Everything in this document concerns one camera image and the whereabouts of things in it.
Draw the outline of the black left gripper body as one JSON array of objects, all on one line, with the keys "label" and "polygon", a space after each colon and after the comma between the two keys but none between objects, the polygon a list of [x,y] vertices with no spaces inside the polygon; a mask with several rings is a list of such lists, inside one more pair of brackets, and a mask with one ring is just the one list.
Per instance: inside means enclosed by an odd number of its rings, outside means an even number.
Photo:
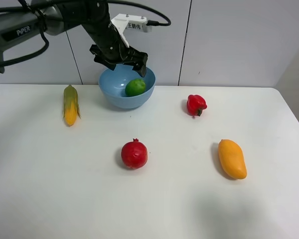
[{"label": "black left gripper body", "polygon": [[133,47],[127,48],[121,37],[111,23],[100,26],[92,25],[89,27],[89,36],[94,41],[90,47],[90,52],[94,55],[94,61],[103,65],[108,62],[111,64],[131,65],[136,60],[148,60],[148,55],[139,52]]}]

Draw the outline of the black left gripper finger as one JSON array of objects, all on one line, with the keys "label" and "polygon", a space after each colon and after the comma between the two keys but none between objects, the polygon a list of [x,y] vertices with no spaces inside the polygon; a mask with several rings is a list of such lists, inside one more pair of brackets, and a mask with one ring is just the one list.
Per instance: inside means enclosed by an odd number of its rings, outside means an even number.
[{"label": "black left gripper finger", "polygon": [[111,63],[108,63],[108,62],[105,62],[103,63],[104,66],[106,66],[108,69],[114,71],[115,68],[116,68],[116,64],[111,64]]},{"label": "black left gripper finger", "polygon": [[141,77],[144,77],[147,73],[147,59],[136,60],[132,63],[132,70],[137,72]]}]

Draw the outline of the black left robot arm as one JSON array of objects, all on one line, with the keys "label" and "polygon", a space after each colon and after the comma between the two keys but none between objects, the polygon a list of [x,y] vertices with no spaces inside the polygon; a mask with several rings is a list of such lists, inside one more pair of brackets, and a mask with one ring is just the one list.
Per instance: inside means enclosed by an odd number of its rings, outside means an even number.
[{"label": "black left robot arm", "polygon": [[[82,25],[94,41],[90,52],[94,61],[114,70],[118,64],[130,65],[141,77],[147,72],[148,55],[131,47],[123,32],[130,22],[125,15],[111,19],[105,0],[20,1],[21,7],[0,8],[0,73],[44,53],[49,47],[45,34],[59,35]],[[37,35],[44,41],[39,50],[4,60],[3,53]]]}]

